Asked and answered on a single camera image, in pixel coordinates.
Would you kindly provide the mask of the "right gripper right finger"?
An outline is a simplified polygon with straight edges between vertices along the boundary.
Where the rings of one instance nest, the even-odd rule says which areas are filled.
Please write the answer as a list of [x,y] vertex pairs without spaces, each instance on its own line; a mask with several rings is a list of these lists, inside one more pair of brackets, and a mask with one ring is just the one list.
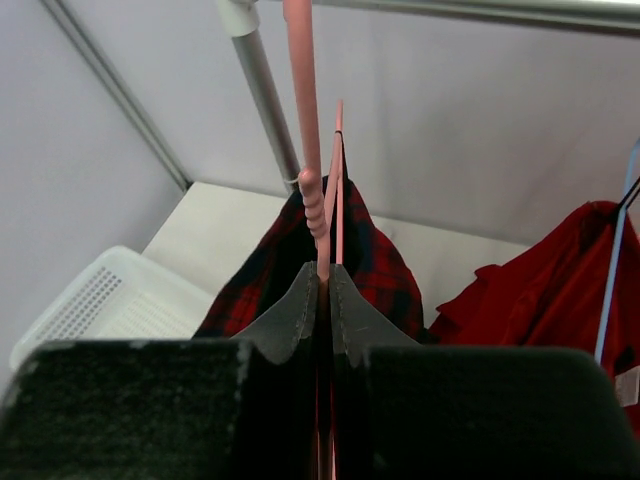
[[423,345],[330,271],[340,479],[635,479],[639,444],[593,359]]

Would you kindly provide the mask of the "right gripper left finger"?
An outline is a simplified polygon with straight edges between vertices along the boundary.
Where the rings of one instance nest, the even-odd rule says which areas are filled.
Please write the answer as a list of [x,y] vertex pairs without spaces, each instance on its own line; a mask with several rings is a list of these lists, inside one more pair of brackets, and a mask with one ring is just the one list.
[[5,479],[314,479],[319,473],[306,263],[239,334],[55,341],[1,401]]

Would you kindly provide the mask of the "red navy plaid skirt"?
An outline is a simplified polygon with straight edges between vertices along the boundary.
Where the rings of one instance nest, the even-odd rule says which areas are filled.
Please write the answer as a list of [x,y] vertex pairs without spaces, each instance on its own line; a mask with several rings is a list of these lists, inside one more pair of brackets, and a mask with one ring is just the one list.
[[[402,255],[379,230],[353,183],[344,181],[343,265],[359,293],[392,324],[420,340],[422,297]],[[290,195],[240,269],[218,293],[196,338],[231,337],[288,291],[302,266],[317,258],[302,197]]]

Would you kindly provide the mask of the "pink wire hanger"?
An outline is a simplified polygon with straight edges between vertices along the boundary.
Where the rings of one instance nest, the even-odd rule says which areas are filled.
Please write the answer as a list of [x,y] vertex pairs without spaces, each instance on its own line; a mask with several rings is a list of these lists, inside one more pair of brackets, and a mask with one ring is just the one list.
[[332,424],[332,339],[329,299],[331,224],[339,179],[338,150],[330,173],[321,173],[321,147],[316,96],[312,3],[285,1],[289,55],[302,140],[305,167],[298,176],[307,227],[317,250],[318,300],[314,335],[317,340],[318,477],[334,479],[335,445]]

